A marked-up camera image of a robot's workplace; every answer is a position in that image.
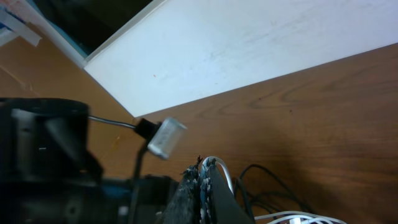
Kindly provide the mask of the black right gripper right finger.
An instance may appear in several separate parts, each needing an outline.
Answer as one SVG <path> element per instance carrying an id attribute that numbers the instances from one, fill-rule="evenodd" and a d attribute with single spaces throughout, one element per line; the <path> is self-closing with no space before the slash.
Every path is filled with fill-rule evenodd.
<path id="1" fill-rule="evenodd" d="M 253 214 L 235 199 L 229 170 L 218 157 L 207 157 L 200 169 L 200 222 L 206 224 L 252 224 Z"/>

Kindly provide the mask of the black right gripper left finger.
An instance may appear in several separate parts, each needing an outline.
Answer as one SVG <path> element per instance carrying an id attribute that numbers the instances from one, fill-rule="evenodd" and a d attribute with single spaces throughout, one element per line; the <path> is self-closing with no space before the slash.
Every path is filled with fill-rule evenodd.
<path id="1" fill-rule="evenodd" d="M 198 156 L 194 165 L 182 172 L 182 180 L 171 201 L 158 217 L 160 224 L 200 223 L 200 172 L 198 166 L 202 158 Z"/>

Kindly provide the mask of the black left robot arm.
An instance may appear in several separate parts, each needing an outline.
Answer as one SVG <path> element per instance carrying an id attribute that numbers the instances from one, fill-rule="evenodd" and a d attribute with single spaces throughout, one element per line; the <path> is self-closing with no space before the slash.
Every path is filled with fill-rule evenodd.
<path id="1" fill-rule="evenodd" d="M 90 109 L 58 98 L 1 99 L 2 223 L 154 223 L 178 182 L 107 179 L 87 148 Z"/>

